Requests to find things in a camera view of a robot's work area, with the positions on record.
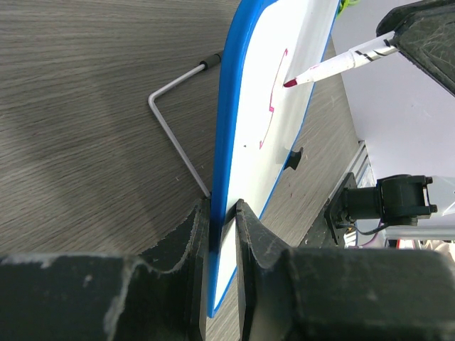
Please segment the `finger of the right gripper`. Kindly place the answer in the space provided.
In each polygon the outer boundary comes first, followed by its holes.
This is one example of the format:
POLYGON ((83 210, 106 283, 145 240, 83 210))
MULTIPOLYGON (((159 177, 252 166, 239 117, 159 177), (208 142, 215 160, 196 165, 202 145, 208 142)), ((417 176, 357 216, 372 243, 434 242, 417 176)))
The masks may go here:
POLYGON ((454 93, 454 1, 417 1, 390 10, 376 35, 393 31, 399 52, 454 93))

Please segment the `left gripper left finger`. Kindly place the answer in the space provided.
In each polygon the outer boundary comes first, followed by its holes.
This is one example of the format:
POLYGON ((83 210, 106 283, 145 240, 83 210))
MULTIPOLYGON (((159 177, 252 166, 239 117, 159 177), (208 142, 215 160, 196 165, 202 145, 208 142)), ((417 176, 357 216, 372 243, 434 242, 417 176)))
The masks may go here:
POLYGON ((1 257, 2 340, 204 340, 210 202, 139 255, 1 257))

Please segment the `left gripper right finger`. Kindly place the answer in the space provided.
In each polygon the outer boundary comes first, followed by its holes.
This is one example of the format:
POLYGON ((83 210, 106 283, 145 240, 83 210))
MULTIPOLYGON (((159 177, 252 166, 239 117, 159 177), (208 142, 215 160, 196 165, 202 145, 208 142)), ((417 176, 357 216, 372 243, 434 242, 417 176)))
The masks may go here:
POLYGON ((453 340, 454 264, 427 250, 291 247, 235 206, 242 340, 453 340))

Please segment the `magenta whiteboard marker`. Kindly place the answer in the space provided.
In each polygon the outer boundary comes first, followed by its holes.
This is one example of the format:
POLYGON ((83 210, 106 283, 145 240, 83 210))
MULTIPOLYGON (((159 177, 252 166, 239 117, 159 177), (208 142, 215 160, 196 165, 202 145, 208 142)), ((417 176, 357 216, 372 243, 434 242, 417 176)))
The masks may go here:
POLYGON ((387 32, 344 53, 320 62, 292 80, 284 83, 285 88, 318 82, 347 70, 355 69, 397 52, 393 43, 394 31, 387 32))

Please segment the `blue framed whiteboard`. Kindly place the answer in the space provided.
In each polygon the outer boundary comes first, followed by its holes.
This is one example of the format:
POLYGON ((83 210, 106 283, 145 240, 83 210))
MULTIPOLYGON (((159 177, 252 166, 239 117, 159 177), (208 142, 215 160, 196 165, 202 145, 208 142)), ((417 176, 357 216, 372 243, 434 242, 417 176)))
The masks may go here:
POLYGON ((241 1, 218 87, 210 206, 208 316, 236 272, 235 210, 265 211, 305 121, 314 86, 285 83, 323 59, 338 1, 241 1))

